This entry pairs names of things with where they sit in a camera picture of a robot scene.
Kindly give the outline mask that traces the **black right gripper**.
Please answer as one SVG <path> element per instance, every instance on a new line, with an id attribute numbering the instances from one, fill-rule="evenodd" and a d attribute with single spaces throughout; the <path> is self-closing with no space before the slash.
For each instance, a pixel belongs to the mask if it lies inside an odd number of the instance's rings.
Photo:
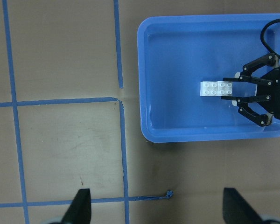
<path id="1" fill-rule="evenodd" d="M 238 107 L 238 113 L 260 127 L 269 126 L 273 115 L 280 120 L 280 66 L 263 75 L 261 78 L 252 74 L 264 67 L 273 67 L 278 63 L 274 53 L 266 54 L 243 66 L 243 71 L 236 73 L 234 78 L 224 77 L 225 82 L 247 82 L 257 85 L 256 96 L 235 97 L 221 96 L 222 100 L 230 100 Z M 260 104 L 268 113 L 258 114 L 249 107 L 251 103 Z"/>

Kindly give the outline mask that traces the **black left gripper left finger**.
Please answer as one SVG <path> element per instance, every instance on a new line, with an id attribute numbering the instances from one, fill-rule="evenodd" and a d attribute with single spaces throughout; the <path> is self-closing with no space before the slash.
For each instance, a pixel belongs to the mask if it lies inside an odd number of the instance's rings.
<path id="1" fill-rule="evenodd" d="M 91 222 L 90 189 L 79 189 L 69 208 L 61 219 L 61 224 L 89 224 Z"/>

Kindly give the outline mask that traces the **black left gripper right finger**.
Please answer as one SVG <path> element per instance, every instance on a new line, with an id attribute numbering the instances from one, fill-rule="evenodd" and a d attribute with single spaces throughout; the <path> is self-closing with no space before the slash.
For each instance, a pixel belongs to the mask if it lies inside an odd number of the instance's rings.
<path id="1" fill-rule="evenodd" d="M 226 224 L 261 224 L 262 218 L 235 188 L 224 188 L 223 219 Z"/>

